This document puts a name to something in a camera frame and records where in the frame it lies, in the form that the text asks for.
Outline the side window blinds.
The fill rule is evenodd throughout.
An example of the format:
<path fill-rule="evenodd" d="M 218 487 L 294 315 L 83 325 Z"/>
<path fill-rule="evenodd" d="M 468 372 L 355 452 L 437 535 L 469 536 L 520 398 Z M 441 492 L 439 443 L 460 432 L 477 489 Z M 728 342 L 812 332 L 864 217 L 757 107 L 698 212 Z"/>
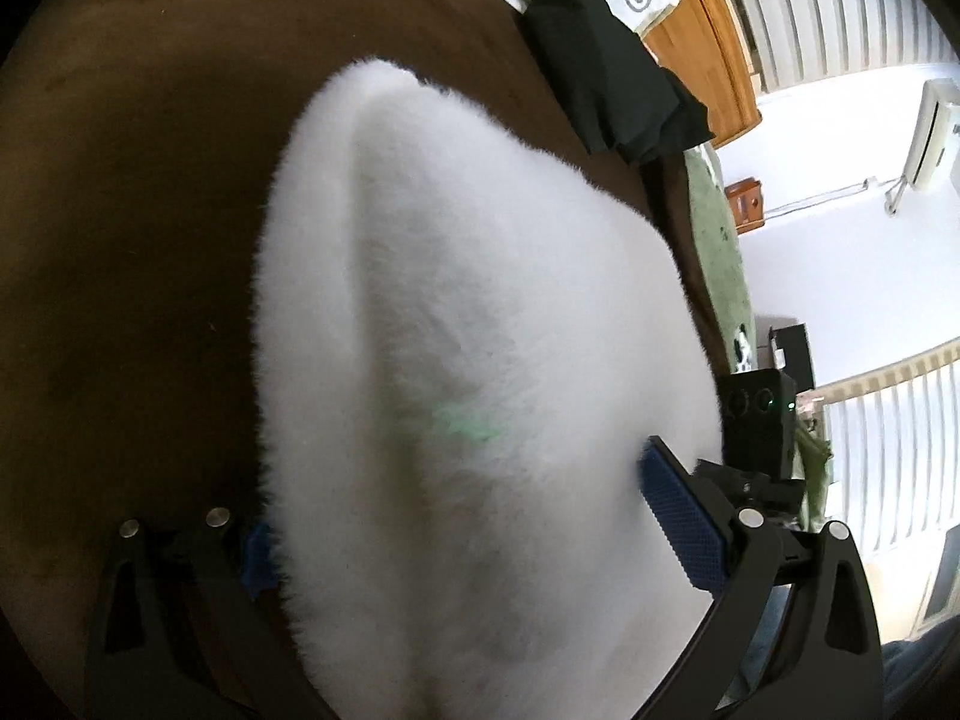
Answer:
<path fill-rule="evenodd" d="M 958 343 L 812 394 L 830 444 L 825 514 L 850 527 L 880 639 L 958 614 Z"/>

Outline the brown bed sheet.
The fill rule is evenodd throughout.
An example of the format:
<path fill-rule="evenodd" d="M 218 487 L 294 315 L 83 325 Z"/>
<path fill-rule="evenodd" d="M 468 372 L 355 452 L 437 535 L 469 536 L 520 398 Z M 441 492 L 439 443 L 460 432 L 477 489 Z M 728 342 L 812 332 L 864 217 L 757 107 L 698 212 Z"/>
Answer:
<path fill-rule="evenodd" d="M 2 0 L 5 717 L 324 712 L 241 583 L 252 257 L 291 125 L 368 55 L 651 218 L 726 369 L 680 161 L 587 153 L 503 0 Z"/>

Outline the wooden chair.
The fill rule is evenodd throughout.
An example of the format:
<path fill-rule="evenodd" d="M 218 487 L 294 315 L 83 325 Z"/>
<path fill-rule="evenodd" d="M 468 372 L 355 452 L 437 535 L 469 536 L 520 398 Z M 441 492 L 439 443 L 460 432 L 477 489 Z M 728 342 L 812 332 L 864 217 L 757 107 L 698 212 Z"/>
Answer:
<path fill-rule="evenodd" d="M 728 185 L 724 189 L 739 234 L 755 231 L 765 224 L 761 182 L 755 177 Z"/>

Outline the black garment pile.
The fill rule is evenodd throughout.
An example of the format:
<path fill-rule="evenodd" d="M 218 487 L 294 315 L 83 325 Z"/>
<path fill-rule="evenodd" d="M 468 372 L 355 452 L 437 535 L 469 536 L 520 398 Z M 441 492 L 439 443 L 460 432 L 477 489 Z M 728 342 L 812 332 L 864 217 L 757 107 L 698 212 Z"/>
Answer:
<path fill-rule="evenodd" d="M 517 23 L 590 154 L 615 151 L 643 164 L 713 138 L 708 107 L 605 0 L 532 0 Z"/>

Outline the wooden headboard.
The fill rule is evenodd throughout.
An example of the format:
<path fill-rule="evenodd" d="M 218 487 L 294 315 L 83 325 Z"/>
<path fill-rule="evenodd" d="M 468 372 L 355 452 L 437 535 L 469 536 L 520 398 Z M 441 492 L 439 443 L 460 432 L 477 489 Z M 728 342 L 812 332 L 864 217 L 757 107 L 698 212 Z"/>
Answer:
<path fill-rule="evenodd" d="M 761 122 L 747 44 L 732 0 L 680 0 L 644 42 L 706 106 L 715 148 Z"/>

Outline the white window blinds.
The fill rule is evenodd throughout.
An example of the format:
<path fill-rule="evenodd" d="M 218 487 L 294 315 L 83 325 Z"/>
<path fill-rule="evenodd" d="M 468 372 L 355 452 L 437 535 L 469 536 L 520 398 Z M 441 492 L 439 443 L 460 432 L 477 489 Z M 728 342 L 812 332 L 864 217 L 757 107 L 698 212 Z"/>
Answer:
<path fill-rule="evenodd" d="M 923 0 L 731 2 L 765 93 L 881 68 L 958 62 Z"/>

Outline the wall air conditioner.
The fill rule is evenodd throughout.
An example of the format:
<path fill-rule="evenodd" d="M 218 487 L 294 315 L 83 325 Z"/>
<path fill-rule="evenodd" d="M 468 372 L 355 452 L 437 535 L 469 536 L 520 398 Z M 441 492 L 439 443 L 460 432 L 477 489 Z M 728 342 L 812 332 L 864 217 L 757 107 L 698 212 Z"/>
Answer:
<path fill-rule="evenodd" d="M 901 176 L 885 192 L 885 211 L 895 216 L 907 190 L 926 190 L 937 172 L 958 153 L 958 85 L 950 78 L 928 80 Z"/>

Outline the white fuzzy cardigan black trim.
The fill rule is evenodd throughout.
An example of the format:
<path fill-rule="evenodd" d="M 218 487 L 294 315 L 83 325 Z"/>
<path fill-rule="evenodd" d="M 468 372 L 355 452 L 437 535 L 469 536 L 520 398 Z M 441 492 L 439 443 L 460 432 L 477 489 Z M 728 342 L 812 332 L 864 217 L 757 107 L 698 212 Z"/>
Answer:
<path fill-rule="evenodd" d="M 257 252 L 283 608 L 343 718 L 626 718 L 708 608 L 641 496 L 721 447 L 669 247 L 382 60 L 291 132 Z"/>

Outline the green cow print blanket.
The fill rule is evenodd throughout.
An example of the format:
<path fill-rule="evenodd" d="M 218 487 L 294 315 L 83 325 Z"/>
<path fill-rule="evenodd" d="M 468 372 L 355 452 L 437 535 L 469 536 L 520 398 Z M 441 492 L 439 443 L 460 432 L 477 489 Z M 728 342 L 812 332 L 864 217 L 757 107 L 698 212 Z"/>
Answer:
<path fill-rule="evenodd" d="M 685 151 L 693 242 L 709 305 L 732 374 L 757 369 L 755 317 L 736 223 L 722 187 L 721 163 L 709 144 Z"/>

